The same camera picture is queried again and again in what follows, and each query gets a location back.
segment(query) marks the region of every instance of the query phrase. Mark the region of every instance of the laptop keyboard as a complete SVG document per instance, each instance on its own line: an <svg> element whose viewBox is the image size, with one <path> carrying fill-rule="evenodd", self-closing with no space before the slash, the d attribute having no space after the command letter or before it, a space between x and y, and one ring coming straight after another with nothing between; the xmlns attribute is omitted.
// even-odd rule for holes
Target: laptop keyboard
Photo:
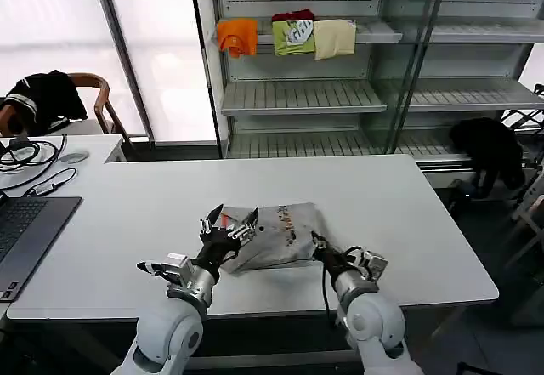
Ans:
<svg viewBox="0 0 544 375"><path fill-rule="evenodd" d="M0 209L0 262L17 242L26 228L45 207L47 200L17 199Z"/></svg>

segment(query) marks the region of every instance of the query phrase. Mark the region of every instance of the white table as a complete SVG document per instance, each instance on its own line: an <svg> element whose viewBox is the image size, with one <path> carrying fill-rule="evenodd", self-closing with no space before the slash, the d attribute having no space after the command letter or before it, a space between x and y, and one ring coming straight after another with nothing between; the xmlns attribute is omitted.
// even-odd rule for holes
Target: white table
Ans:
<svg viewBox="0 0 544 375"><path fill-rule="evenodd" d="M30 140L46 140L49 141L58 147L60 147L61 137L39 137L34 138L30 137ZM10 139L0 139L4 145L7 145L9 143ZM32 184L35 184L36 182L42 181L46 179L48 176L53 175L54 173L57 173L58 171L68 168L68 167L74 167L78 171L78 175L75 179L73 179L68 185L65 185L65 187L59 189L56 192L57 196L63 196L66 195L64 189L66 189L68 186L72 185L72 188L76 188L77 186L84 186L88 182L85 182L86 179L91 179L93 177L94 169L98 168L102 165L104 165L106 162L115 162L115 161L123 161L124 155L121 150L121 144L122 144L122 136L118 134L109 134L109 135L74 135L74 136L68 136L68 140L66 141L66 147L63 151L63 154L69 154L71 152L77 152L81 150L85 150L89 152L89 157L82 162L79 162L78 164L64 164L62 162L55 163L42 177L40 177L37 181L33 182ZM21 174L19 177L30 177L32 175L35 175L39 172L39 169L31 169L29 170L29 173L25 173L24 175ZM2 175L0 173L0 187L4 187L7 185L10 185L14 181L12 180L12 177ZM23 186L20 188L17 188L15 190L9 190L7 191L9 196L21 196L25 191L28 189L27 186ZM4 318L5 313L10 306L9 303L0 303L0 321L2 318Z"/></svg>
<svg viewBox="0 0 544 375"><path fill-rule="evenodd" d="M219 203L313 202L330 238L383 254L380 287L400 305L471 304L498 291L409 156L108 163L65 187L82 196L20 298L14 320L132 319L165 282L136 269L168 252L196 256L199 219ZM327 286L331 307L336 296ZM320 266L222 273L210 315L323 310Z"/></svg>
<svg viewBox="0 0 544 375"><path fill-rule="evenodd" d="M45 140L55 144L60 148L62 137L49 136L49 137L30 137L30 140ZM11 139L0 139L2 144L8 145ZM66 140L66 147L60 156L70 154L72 152L88 151L89 157L77 164L65 164L63 162L56 162L42 177L38 180L16 188L14 190L8 190L9 196L21 196L25 191L33 184L45 180L48 176L57 173L65 168L77 169L78 175L73 179L70 184L78 185L86 174L91 173L92 169L97 166L101 166L106 162L124 161L124 155L121 150L122 136L119 134L99 134L99 135L69 135ZM5 186L14 185L20 181L25 181L34 175L37 175L43 167L24 168L21 173L16 175L7 175L0 173L0 189ZM70 174L60 176L61 179L69 177ZM63 195L63 189L57 192L57 196Z"/></svg>

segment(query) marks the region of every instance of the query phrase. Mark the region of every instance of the orange cloth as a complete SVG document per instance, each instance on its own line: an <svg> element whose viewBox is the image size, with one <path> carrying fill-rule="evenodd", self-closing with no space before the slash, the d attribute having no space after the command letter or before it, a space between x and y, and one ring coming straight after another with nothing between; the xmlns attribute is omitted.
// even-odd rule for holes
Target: orange cloth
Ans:
<svg viewBox="0 0 544 375"><path fill-rule="evenodd" d="M241 54L253 56L257 53L257 21L229 20L218 23L218 43L230 56L239 58Z"/></svg>

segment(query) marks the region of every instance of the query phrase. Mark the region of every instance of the shelf rack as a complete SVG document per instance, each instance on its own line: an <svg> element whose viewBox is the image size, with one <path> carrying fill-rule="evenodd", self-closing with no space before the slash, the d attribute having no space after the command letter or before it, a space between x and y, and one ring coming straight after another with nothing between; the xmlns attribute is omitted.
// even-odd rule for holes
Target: shelf rack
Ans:
<svg viewBox="0 0 544 375"><path fill-rule="evenodd" d="M400 80L376 83L378 93L396 101ZM410 112L494 111L506 109L544 109L544 99L512 78L421 78L409 108Z"/></svg>
<svg viewBox="0 0 544 375"><path fill-rule="evenodd" d="M226 116L348 114L386 108L365 80L230 82L221 112Z"/></svg>
<svg viewBox="0 0 544 375"><path fill-rule="evenodd" d="M333 17L320 17L318 20L333 20ZM356 24L356 43L397 43L402 38L402 33L394 31L391 27L380 20L369 20L368 17L339 18L354 20ZM270 18L257 18L258 21L258 44L273 45L272 22Z"/></svg>
<svg viewBox="0 0 544 375"><path fill-rule="evenodd" d="M360 131L235 134L228 158L365 156L376 150Z"/></svg>
<svg viewBox="0 0 544 375"><path fill-rule="evenodd" d="M408 154L417 162L462 162L466 154L459 153L451 143L448 128L405 129L399 137L395 154ZM534 158L537 147L523 145L524 158Z"/></svg>
<svg viewBox="0 0 544 375"><path fill-rule="evenodd" d="M393 23L396 31L404 33L404 41L417 35L416 22ZM490 20L488 18L440 18L433 28L431 43L543 43L542 20Z"/></svg>

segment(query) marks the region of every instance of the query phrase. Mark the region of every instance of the red cloth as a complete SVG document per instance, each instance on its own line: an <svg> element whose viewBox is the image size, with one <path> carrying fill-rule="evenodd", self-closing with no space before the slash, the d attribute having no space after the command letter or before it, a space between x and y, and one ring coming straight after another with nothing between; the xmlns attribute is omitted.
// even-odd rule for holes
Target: red cloth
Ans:
<svg viewBox="0 0 544 375"><path fill-rule="evenodd" d="M315 15L309 9L303 9L302 11L286 12L272 17L272 22L283 20L315 20Z"/></svg>

